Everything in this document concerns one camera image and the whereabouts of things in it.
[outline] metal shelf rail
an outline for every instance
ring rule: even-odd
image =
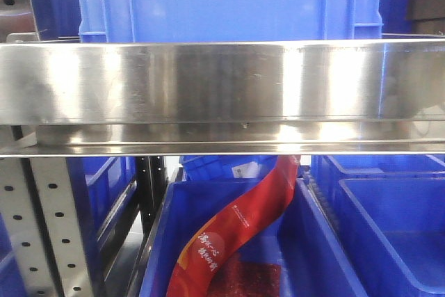
[[[145,221],[135,296],[165,190],[158,155],[443,153],[444,69],[444,39],[0,45],[0,205],[10,231],[27,210],[39,241],[33,258],[15,246],[23,273],[38,261],[30,296],[106,295],[85,180],[67,157],[141,156],[137,205],[120,201]],[[12,126],[32,131],[14,138]],[[5,186],[28,196],[3,200]]]

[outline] punched holes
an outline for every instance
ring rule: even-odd
[[[3,0],[3,3],[7,6],[14,6],[15,0]]]

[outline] white label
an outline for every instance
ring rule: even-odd
[[[258,177],[260,170],[261,166],[256,161],[232,167],[232,172],[234,173],[235,178]]]

